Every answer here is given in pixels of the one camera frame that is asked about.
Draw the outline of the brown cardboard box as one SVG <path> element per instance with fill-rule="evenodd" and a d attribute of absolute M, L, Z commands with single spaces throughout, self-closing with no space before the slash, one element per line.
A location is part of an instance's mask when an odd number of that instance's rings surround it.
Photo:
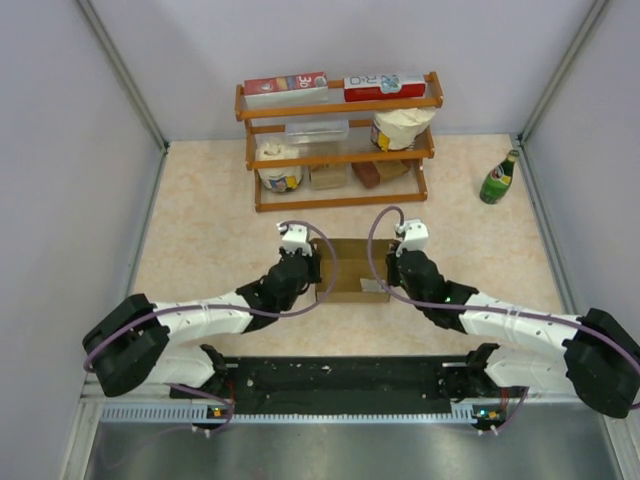
<path fill-rule="evenodd" d="M 315 298 L 320 299 L 328 290 L 334 275 L 334 262 L 326 243 L 314 238 L 310 243 L 321 255 L 321 282 L 315 285 Z M 337 276 L 333 289 L 325 298 L 326 303 L 334 304 L 378 304 L 388 303 L 390 295 L 385 293 L 364 293 L 360 279 L 375 279 L 367 256 L 366 239 L 336 238 L 331 244 L 337 254 Z"/>

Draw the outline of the small plastic bag packet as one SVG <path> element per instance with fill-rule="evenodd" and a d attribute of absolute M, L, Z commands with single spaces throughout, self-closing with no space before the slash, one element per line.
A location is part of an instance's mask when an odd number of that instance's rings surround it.
<path fill-rule="evenodd" d="M 361 278 L 360 279 L 361 290 L 364 293 L 385 293 L 384 287 L 375 279 Z"/>

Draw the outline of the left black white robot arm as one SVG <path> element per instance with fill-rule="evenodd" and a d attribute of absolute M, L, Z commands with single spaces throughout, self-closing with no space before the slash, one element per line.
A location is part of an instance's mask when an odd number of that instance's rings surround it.
<path fill-rule="evenodd" d="M 216 396 L 226 387 L 223 355 L 206 338 L 264 329 L 321 280 L 316 248 L 281 250 L 261 278 L 227 294 L 186 303 L 125 298 L 83 338 L 88 367 L 107 397 L 143 385 L 178 384 Z"/>

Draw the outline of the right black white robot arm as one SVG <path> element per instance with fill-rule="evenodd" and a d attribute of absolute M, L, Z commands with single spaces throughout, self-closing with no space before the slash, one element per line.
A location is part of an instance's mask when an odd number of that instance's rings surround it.
<path fill-rule="evenodd" d="M 393 244 L 387 282 L 436 326 L 488 336 L 467 357 L 467 384 L 487 396 L 499 387 L 574 395 L 624 419 L 639 407 L 639 344 L 608 312 L 554 315 L 502 302 L 447 280 L 420 250 Z"/>

